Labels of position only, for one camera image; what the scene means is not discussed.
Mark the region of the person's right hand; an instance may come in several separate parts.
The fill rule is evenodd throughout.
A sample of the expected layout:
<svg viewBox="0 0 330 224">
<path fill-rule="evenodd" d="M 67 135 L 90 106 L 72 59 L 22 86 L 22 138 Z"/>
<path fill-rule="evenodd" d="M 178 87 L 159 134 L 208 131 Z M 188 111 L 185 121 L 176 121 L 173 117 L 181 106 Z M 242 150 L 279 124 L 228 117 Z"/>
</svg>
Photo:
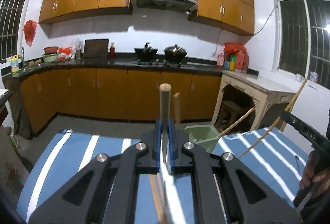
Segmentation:
<svg viewBox="0 0 330 224">
<path fill-rule="evenodd" d="M 313 150 L 310 152 L 308 156 L 308 161 L 303 170 L 302 179 L 299 182 L 299 188 L 304 189 L 308 187 L 310 183 L 319 183 L 319 188 L 314 192 L 314 195 L 317 197 L 323 194 L 325 191 L 329 189 L 329 168 L 325 168 L 324 170 L 316 173 L 316 161 L 319 157 L 319 154 Z"/>
</svg>

